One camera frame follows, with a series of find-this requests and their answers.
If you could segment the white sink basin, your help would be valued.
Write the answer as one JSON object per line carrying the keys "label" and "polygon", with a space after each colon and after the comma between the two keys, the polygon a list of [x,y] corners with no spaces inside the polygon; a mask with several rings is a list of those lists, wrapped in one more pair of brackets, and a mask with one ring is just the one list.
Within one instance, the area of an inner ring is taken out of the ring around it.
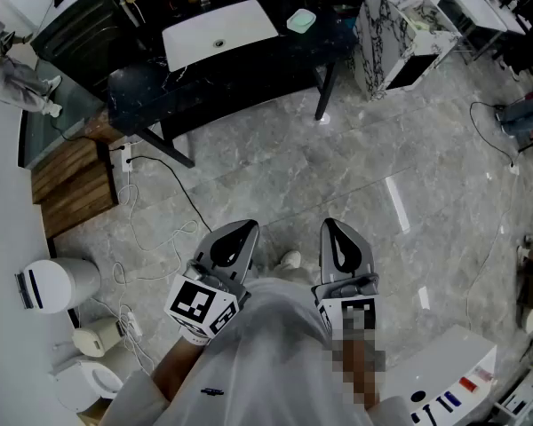
{"label": "white sink basin", "polygon": [[[171,72],[224,51],[277,37],[273,23],[256,0],[205,12],[163,30],[163,46]],[[214,42],[223,39],[223,47]]]}

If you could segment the white power strip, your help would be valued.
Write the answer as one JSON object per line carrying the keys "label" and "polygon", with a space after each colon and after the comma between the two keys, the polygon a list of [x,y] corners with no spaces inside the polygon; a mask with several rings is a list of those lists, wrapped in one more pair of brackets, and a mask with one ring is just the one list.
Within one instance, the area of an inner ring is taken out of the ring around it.
{"label": "white power strip", "polygon": [[136,337],[141,338],[143,336],[143,332],[141,330],[141,327],[139,326],[139,323],[136,319],[134,312],[133,311],[127,312],[126,317],[128,319],[128,328],[132,331],[132,333]]}

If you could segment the white round bin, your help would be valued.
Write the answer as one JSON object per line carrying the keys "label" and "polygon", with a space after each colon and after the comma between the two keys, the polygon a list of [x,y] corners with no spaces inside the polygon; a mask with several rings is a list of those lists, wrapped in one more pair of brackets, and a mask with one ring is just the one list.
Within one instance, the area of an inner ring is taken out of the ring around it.
{"label": "white round bin", "polygon": [[95,295],[101,284],[93,262],[65,257],[35,261],[15,279],[24,308],[44,314],[77,307]]}

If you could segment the white side table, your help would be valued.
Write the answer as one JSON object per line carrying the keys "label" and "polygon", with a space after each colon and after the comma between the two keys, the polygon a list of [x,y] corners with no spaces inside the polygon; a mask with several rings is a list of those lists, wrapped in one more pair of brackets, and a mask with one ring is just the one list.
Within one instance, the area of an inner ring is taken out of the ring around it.
{"label": "white side table", "polygon": [[[489,395],[495,374],[497,346],[474,332],[455,325],[423,350],[388,370],[381,398],[401,400],[408,412],[402,426],[454,426]],[[461,377],[478,386],[471,393],[459,383]],[[426,398],[413,403],[410,396],[425,391]],[[461,406],[444,396],[450,391]]]}

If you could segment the white marbled cabinet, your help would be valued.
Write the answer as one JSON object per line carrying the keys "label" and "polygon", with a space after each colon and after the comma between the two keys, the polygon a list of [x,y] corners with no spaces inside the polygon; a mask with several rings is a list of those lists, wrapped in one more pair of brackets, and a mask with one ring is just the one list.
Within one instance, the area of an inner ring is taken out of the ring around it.
{"label": "white marbled cabinet", "polygon": [[461,38],[431,0],[364,0],[354,34],[351,70],[367,101],[413,90]]}

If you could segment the black marble vanity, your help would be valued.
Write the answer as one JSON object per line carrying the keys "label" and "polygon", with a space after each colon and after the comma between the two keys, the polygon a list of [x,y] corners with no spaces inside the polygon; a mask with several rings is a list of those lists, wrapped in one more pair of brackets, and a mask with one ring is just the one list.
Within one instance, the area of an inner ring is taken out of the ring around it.
{"label": "black marble vanity", "polygon": [[[247,0],[211,0],[207,12]],[[219,118],[297,91],[317,88],[314,113],[321,120],[338,71],[352,51],[351,28],[322,0],[256,0],[273,23],[277,37],[224,51],[171,72],[164,55],[162,31],[204,11],[199,4],[176,20],[143,28],[147,53],[108,78],[110,126],[138,136],[191,169],[195,163],[177,150],[175,138]],[[316,15],[305,34],[287,29],[287,19],[304,8]]]}

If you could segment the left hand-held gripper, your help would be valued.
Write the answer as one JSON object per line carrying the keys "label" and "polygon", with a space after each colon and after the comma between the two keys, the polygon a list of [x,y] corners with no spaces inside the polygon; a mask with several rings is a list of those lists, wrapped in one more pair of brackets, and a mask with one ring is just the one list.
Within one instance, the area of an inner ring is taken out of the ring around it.
{"label": "left hand-held gripper", "polygon": [[[194,335],[217,336],[251,297],[244,282],[259,240],[253,219],[235,221],[208,233],[186,271],[174,278],[164,311]],[[229,278],[204,265],[230,265]]]}

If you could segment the green soap dish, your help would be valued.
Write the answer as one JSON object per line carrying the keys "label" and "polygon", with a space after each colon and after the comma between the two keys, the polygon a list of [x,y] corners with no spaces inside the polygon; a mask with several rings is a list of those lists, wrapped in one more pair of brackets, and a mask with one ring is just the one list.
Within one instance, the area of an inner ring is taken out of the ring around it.
{"label": "green soap dish", "polygon": [[[294,24],[293,24],[293,18],[294,16],[298,13],[298,12],[306,12],[306,13],[309,13],[311,16],[312,16],[312,19],[311,21],[305,26],[305,27],[296,27]],[[295,33],[299,33],[299,34],[305,34],[305,32],[313,26],[313,24],[315,23],[316,21],[316,15],[312,12],[310,12],[309,10],[307,9],[304,9],[304,8],[300,8],[298,10],[296,10],[288,19],[287,19],[287,29],[289,29],[290,31],[293,31]]]}

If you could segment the black cabinet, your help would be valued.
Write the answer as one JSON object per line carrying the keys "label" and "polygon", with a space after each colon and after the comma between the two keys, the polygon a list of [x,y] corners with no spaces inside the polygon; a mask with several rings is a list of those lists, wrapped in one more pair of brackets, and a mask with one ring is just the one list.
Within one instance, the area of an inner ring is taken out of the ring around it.
{"label": "black cabinet", "polygon": [[40,59],[101,100],[110,75],[139,53],[120,0],[64,0],[47,11],[31,45]]}

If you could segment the wooden slat platform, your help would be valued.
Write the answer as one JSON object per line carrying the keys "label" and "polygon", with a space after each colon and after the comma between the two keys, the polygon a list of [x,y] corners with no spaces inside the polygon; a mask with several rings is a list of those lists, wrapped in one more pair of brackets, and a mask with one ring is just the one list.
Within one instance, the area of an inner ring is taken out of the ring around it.
{"label": "wooden slat platform", "polygon": [[63,142],[31,170],[31,186],[48,239],[117,205],[109,150],[99,141]]}

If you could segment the person's left forearm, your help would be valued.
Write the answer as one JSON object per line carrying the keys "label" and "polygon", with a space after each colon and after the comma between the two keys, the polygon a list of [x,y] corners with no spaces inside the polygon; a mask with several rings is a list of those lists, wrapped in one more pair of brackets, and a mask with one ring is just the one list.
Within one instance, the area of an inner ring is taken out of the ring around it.
{"label": "person's left forearm", "polygon": [[155,368],[151,378],[168,401],[172,402],[203,349],[180,337]]}

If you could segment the beige small appliance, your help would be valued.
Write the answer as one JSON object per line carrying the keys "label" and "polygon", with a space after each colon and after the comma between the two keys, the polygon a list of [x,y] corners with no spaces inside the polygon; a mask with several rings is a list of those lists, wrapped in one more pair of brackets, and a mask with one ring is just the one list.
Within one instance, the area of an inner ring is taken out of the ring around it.
{"label": "beige small appliance", "polygon": [[116,318],[98,319],[72,334],[75,347],[85,356],[103,357],[123,340],[123,330]]}

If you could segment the person's right forearm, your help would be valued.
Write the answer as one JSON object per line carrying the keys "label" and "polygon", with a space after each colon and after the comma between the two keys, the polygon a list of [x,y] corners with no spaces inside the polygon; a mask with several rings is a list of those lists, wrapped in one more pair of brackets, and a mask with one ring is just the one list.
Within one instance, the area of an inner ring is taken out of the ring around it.
{"label": "person's right forearm", "polygon": [[378,356],[372,341],[347,339],[342,342],[343,379],[352,386],[354,401],[366,410],[379,403],[376,378]]}

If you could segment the person's white shirt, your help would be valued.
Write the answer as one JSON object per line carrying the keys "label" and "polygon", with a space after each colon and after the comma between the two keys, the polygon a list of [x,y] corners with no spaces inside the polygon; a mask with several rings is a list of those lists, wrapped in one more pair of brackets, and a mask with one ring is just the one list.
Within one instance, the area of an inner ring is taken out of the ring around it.
{"label": "person's white shirt", "polygon": [[99,426],[402,426],[401,400],[379,397],[369,410],[354,401],[343,379],[344,340],[330,337],[305,286],[266,278],[250,290],[207,344],[181,336],[204,349],[172,402],[154,371],[137,372]]}

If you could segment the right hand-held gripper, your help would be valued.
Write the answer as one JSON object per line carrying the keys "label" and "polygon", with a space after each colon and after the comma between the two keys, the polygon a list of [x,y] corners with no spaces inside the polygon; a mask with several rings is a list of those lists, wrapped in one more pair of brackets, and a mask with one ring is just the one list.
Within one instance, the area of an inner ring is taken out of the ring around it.
{"label": "right hand-held gripper", "polygon": [[[378,328],[379,277],[373,273],[370,244],[353,227],[343,222],[336,224],[333,218],[323,221],[320,243],[322,284],[314,286],[312,293],[330,337],[333,340],[362,340],[366,335],[373,338]],[[337,266],[354,278],[336,281]]]}

